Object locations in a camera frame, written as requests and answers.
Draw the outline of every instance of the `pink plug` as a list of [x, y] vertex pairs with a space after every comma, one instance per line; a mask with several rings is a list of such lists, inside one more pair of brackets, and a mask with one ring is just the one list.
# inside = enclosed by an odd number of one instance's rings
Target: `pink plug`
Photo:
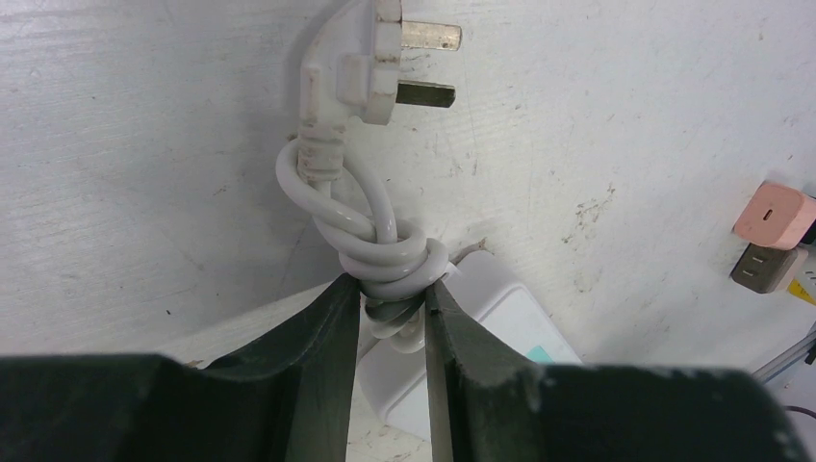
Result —
[[765, 183], [734, 225], [737, 236], [762, 247], [790, 250], [816, 221], [816, 199], [786, 186]]

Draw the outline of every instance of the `white cable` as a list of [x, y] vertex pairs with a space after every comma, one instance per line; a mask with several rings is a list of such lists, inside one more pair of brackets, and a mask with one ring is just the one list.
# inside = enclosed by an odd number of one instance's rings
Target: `white cable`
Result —
[[[449, 265], [447, 249], [416, 225], [395, 219], [376, 174], [345, 147], [345, 125], [359, 117], [386, 125], [399, 81], [402, 46], [455, 50], [456, 26], [410, 23], [422, 33], [402, 35], [401, 0], [349, 0], [331, 17], [300, 63], [300, 125], [276, 163], [281, 189], [315, 219], [323, 238], [340, 253], [346, 272], [362, 281], [371, 333], [399, 351], [424, 346], [423, 291]], [[431, 106], [449, 106], [455, 91], [439, 84], [408, 85]], [[420, 104], [416, 97], [411, 104]], [[332, 199], [332, 182], [348, 171], [369, 202], [373, 221]]]
[[360, 184], [373, 222], [333, 199], [331, 182], [304, 182], [297, 174], [298, 142], [290, 141], [278, 155], [281, 189], [312, 215], [320, 234], [340, 253], [343, 269], [363, 281], [374, 337], [391, 338], [401, 352], [418, 351], [424, 346], [422, 293], [446, 272], [445, 245], [427, 239], [413, 223], [395, 219], [382, 181], [351, 152], [345, 152], [343, 167]]

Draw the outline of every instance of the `plug prong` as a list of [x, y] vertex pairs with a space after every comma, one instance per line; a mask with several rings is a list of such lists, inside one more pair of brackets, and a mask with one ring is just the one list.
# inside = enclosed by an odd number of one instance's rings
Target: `plug prong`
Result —
[[456, 51], [462, 42], [462, 28], [450, 24], [402, 21], [403, 48], [431, 48]]
[[450, 85], [400, 80], [396, 88], [397, 104], [449, 108], [456, 99], [456, 88]]

